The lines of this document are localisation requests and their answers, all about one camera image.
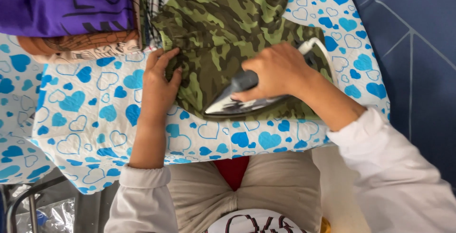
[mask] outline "left hand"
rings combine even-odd
[[[166,112],[176,99],[182,79],[182,68],[174,70],[171,81],[165,78],[168,62],[179,53],[179,48],[164,53],[163,49],[152,52],[147,58],[143,75],[143,93],[139,120],[146,124],[165,123]]]

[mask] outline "red fabric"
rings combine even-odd
[[[248,156],[241,156],[234,159],[215,160],[214,164],[231,189],[236,191],[241,186],[248,161]]]

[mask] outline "white sleeve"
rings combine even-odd
[[[349,168],[373,233],[456,232],[456,199],[439,171],[379,111],[328,132]]]
[[[166,186],[167,167],[135,169],[125,165],[105,233],[178,233],[176,213]]]

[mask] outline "purple shirt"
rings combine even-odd
[[[133,28],[131,0],[0,0],[0,32],[55,37]]]

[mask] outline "camouflage shirt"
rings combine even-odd
[[[152,23],[162,36],[165,51],[179,47],[166,77],[182,66],[177,104],[200,118],[259,120],[319,119],[298,98],[290,96],[268,107],[230,116],[208,116],[204,111],[242,71],[241,63],[262,49],[286,41],[296,46],[312,37],[324,43],[320,28],[282,18],[288,0],[169,0]],[[314,69],[328,79],[329,66],[321,50],[313,49]]]

